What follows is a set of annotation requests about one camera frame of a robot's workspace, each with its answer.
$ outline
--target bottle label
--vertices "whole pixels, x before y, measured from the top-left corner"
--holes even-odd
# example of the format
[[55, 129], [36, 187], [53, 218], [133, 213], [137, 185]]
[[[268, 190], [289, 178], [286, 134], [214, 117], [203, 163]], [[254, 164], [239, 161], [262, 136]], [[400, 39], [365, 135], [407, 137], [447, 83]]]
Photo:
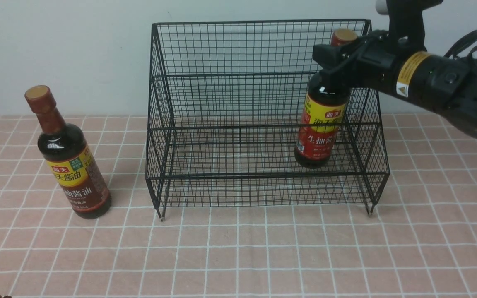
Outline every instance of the bottle label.
[[98, 209], [110, 195], [88, 146], [75, 158], [66, 161], [47, 160], [47, 164], [77, 212]]
[[305, 158], [323, 160], [331, 155], [339, 124], [343, 118], [345, 104], [324, 106], [315, 102], [307, 93], [301, 117], [297, 149]]

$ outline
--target bottle neck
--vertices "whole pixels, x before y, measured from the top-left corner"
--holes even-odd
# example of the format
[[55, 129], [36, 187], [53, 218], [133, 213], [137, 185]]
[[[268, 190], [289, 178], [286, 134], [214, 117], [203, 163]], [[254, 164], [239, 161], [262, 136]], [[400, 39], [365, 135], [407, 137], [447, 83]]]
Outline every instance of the bottle neck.
[[66, 121], [64, 121], [57, 108], [47, 113], [36, 114], [36, 117], [44, 134], [56, 134], [66, 126]]

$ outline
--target brown bottle cap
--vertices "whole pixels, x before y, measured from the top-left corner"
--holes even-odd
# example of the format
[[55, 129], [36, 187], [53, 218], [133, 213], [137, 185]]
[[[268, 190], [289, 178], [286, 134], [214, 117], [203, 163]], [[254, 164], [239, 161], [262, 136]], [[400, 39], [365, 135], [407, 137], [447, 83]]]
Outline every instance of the brown bottle cap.
[[48, 113], [56, 107], [53, 93], [45, 85], [38, 85], [28, 89], [25, 92], [25, 99], [35, 114]]
[[341, 43], [348, 43], [354, 41], [358, 38], [356, 32], [350, 29], [340, 28], [335, 31], [334, 36], [339, 40]]

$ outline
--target wire basket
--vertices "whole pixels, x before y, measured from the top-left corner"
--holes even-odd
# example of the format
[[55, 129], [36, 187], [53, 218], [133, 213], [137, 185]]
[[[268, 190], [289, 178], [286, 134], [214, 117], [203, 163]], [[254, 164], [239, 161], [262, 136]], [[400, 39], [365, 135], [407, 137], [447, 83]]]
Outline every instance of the wire basket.
[[376, 91], [353, 89], [327, 166], [293, 150], [313, 45], [365, 19], [160, 23], [152, 26], [146, 182], [167, 206], [363, 203], [390, 175]]

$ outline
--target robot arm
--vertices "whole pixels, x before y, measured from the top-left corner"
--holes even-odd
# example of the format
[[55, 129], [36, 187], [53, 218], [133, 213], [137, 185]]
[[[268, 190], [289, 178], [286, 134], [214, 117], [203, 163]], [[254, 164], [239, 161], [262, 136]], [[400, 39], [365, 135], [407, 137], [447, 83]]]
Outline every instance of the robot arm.
[[422, 11], [443, 0], [379, 0], [377, 11], [390, 16], [389, 31], [376, 30], [341, 47], [315, 45], [313, 59], [328, 84], [369, 87], [442, 115], [477, 139], [477, 41], [467, 34], [445, 56], [424, 47]]

